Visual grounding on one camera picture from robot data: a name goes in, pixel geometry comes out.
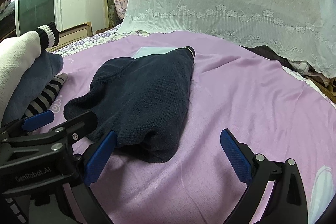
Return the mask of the navy knit sweater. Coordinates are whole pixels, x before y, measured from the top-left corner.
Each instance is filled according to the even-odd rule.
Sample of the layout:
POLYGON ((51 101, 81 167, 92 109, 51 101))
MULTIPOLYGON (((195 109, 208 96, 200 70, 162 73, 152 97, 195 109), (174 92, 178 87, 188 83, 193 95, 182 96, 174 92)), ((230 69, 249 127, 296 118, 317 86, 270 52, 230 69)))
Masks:
POLYGON ((64 106, 64 118, 92 111, 97 127, 88 139, 97 142, 113 131, 117 152, 167 162, 178 149, 187 115, 194 59, 189 46, 137 59, 110 59, 97 70, 89 92, 64 106))

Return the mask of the black white striped garment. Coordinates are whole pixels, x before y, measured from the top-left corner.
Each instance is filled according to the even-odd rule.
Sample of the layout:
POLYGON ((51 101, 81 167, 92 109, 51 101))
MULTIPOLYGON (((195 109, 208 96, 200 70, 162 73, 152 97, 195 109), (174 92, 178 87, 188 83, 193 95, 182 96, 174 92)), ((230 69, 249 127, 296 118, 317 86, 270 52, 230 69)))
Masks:
POLYGON ((22 118, 30 118, 49 109, 54 113, 59 112, 60 101, 56 98, 67 79, 68 75, 66 73, 54 76, 41 94, 30 102, 22 118))

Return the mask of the grey-blue folded garment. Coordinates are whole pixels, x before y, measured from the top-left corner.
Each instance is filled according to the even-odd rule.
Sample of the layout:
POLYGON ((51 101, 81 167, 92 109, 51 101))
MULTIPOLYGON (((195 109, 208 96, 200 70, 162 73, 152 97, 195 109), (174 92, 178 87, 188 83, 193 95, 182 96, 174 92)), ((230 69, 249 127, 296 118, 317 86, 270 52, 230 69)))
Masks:
POLYGON ((22 118, 30 102, 37 98, 45 86, 63 69, 63 57, 43 51, 21 77, 11 96, 1 125, 22 118))

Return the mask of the white black-cuffed garment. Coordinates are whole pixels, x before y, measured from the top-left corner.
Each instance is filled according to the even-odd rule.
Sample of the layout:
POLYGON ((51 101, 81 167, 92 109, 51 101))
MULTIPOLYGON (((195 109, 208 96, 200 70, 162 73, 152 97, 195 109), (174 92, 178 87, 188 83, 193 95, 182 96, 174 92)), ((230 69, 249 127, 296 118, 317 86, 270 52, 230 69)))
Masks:
POLYGON ((1 116, 25 71, 42 51, 56 46, 58 42, 59 31, 54 22, 1 42, 1 116))

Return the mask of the pink bed sheet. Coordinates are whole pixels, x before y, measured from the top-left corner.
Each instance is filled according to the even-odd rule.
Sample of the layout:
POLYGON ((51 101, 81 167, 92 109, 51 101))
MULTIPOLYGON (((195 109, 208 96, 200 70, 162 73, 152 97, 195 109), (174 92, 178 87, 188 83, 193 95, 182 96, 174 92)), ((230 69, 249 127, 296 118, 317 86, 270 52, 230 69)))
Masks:
POLYGON ((220 144, 228 128, 268 159, 296 161, 308 221, 315 223, 335 195, 335 107, 305 81, 223 39, 190 32, 131 35, 80 52, 66 50, 68 80, 52 110, 83 96, 107 60, 143 47, 191 46, 195 65, 190 105, 178 152, 162 164, 112 155, 94 195, 114 223, 222 223, 246 186, 220 144))

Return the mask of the brown cardboard pile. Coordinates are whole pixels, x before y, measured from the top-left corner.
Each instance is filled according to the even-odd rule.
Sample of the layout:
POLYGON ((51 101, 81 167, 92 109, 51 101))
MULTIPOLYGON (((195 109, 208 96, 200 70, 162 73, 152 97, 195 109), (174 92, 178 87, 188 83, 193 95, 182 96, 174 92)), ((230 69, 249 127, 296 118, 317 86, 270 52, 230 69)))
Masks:
POLYGON ((328 79, 323 75, 317 74, 311 79, 318 86, 319 90, 335 103, 335 78, 328 79))

